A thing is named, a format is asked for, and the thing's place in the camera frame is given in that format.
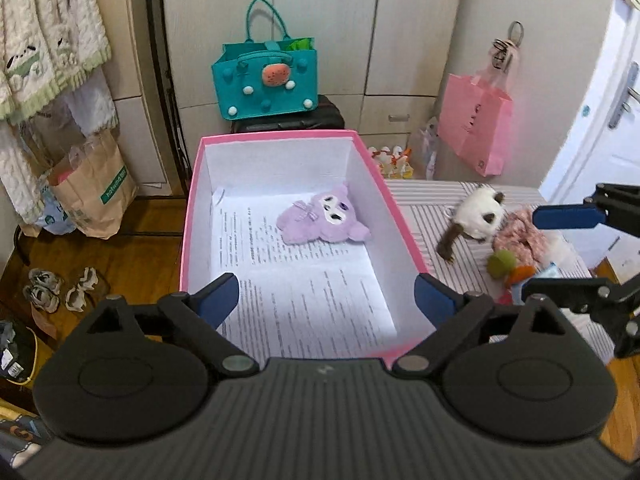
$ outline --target door lock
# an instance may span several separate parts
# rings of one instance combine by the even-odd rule
[[[626,75],[626,84],[622,87],[620,94],[618,95],[618,104],[616,104],[615,111],[613,112],[613,116],[609,121],[609,130],[615,130],[620,124],[620,119],[622,118],[622,114],[624,112],[631,112],[631,106],[626,101],[629,97],[632,97],[640,104],[640,92],[634,90],[634,85],[636,84],[636,80],[638,79],[638,71],[639,71],[638,63],[635,61],[631,64],[629,68],[629,72]]]

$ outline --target striped fabric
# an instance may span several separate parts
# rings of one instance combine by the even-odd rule
[[[427,180],[387,180],[391,193],[409,224],[422,257],[431,273],[453,290],[466,292],[480,290],[499,298],[504,293],[502,283],[486,272],[486,260],[492,253],[491,244],[479,244],[460,237],[455,242],[455,262],[448,264],[436,254],[436,245],[449,224],[455,206],[465,199],[478,184],[471,182],[440,182]],[[517,186],[500,186],[504,193],[507,211],[526,206],[537,206],[544,199],[537,189]],[[575,254],[571,265],[560,269],[566,278],[590,277],[589,269]],[[564,313],[591,348],[608,363],[613,358],[613,342],[599,324],[591,322],[589,316]]]

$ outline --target brown paper bag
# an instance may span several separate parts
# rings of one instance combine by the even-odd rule
[[[91,144],[94,148],[87,150],[78,168],[58,184],[60,175],[72,169],[64,157],[49,175],[49,184],[78,229],[107,239],[118,232],[138,188],[109,130],[97,134]]]

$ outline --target pink shopping bag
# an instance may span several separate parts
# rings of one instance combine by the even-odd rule
[[[513,101],[479,76],[449,75],[438,135],[480,175],[502,173],[510,151]]]

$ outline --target teal handbag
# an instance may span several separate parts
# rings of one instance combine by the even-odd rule
[[[264,2],[280,22],[282,41],[255,43],[250,15]],[[278,11],[254,0],[246,12],[246,41],[223,45],[211,67],[220,114],[227,120],[313,110],[318,106],[318,54],[314,38],[292,40]]]

